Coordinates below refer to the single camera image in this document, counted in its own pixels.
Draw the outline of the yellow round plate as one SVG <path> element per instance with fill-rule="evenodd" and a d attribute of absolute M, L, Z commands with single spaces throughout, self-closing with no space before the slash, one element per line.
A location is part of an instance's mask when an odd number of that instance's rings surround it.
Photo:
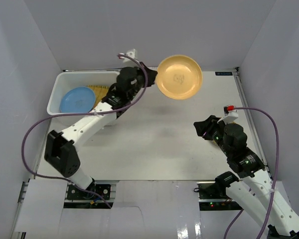
<path fill-rule="evenodd" d="M 186 100 L 200 90 L 203 74 L 192 58 L 173 55 L 165 58 L 157 67 L 155 83 L 165 96 L 174 100 Z"/>

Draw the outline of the light blue plate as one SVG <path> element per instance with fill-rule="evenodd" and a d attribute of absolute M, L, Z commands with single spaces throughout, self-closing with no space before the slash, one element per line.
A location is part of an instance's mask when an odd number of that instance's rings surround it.
<path fill-rule="evenodd" d="M 60 112 L 88 113 L 94 106 L 96 95 L 88 87 L 77 87 L 67 92 L 60 102 Z"/>

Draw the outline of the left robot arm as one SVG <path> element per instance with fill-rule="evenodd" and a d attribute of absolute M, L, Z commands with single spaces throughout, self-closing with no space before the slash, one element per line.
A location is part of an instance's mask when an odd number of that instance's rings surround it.
<path fill-rule="evenodd" d="M 78 149 L 104 126 L 119 118 L 133 102 L 138 92 L 154 84 L 157 71 L 142 64 L 124 67 L 90 116 L 85 116 L 61 132 L 52 130 L 47 136 L 44 159 L 64 178 L 78 186 L 85 199 L 95 194 L 94 179 L 85 174 Z"/>

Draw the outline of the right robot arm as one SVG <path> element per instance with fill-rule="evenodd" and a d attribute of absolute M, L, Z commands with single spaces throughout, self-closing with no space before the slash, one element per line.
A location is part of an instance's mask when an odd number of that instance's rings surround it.
<path fill-rule="evenodd" d="M 272 188 L 274 182 L 261 159 L 247 147 L 243 127 L 214 115 L 193 125 L 199 137 L 217 144 L 231 168 L 217 176 L 210 189 L 222 199 L 233 199 L 269 239 L 299 239 L 299 216 Z"/>

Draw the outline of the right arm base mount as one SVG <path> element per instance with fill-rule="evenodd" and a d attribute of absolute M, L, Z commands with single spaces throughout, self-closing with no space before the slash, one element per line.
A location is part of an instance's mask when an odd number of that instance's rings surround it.
<path fill-rule="evenodd" d="M 214 181 L 199 182 L 193 189 L 199 198 L 200 211 L 239 211 L 242 208 L 233 199 L 216 189 Z"/>

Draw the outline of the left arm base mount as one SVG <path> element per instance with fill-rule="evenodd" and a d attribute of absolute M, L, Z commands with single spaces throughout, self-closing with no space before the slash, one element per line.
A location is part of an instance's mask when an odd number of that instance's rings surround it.
<path fill-rule="evenodd" d="M 69 184 L 63 207 L 65 209 L 110 209 L 113 206 L 115 185 L 96 183 L 90 191 L 93 193 L 84 192 Z"/>

